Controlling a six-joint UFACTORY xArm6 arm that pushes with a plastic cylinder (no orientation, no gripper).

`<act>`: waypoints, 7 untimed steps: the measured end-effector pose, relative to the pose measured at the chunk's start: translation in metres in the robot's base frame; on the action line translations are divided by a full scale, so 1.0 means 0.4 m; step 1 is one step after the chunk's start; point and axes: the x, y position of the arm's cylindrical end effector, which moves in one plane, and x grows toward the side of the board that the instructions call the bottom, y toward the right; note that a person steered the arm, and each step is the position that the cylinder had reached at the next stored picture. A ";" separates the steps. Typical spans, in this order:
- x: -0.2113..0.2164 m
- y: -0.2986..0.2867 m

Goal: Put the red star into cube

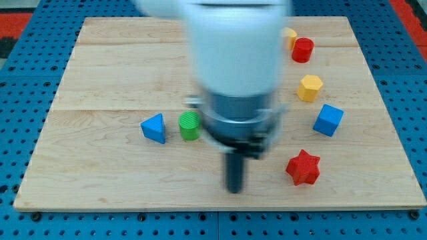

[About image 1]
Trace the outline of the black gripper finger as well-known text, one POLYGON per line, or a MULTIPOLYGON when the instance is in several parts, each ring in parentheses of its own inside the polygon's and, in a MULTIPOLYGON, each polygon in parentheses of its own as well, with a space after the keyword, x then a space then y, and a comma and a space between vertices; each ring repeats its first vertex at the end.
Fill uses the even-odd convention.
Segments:
POLYGON ((244 155, 241 153, 226 153, 224 177, 226 189, 230 193, 239 193, 244 181, 244 155))

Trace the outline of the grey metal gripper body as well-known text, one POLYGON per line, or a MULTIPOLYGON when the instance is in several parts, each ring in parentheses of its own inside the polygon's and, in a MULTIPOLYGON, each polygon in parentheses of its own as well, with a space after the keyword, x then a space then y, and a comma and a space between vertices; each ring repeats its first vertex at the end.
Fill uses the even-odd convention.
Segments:
POLYGON ((203 133, 212 145, 254 159, 276 144, 288 111, 276 91, 242 97, 202 89, 199 95, 188 95, 185 104, 200 114, 203 133))

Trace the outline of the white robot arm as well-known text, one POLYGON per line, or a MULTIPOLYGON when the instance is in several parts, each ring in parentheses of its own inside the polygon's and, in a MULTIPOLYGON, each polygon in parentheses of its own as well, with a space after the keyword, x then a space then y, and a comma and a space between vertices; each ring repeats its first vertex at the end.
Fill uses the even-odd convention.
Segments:
POLYGON ((135 0, 143 14, 184 24, 199 95, 187 104, 224 153, 231 193, 244 186, 245 160, 277 141, 286 106, 278 99, 287 1, 135 0))

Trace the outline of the yellow block behind arm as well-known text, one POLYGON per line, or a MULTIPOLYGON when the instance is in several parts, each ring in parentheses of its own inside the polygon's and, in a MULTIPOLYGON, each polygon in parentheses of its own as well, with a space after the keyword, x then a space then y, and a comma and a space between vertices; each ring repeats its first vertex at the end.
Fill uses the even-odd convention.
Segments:
POLYGON ((294 48, 297 36, 298 34, 292 28, 284 27, 282 29, 282 39, 285 50, 292 50, 294 48))

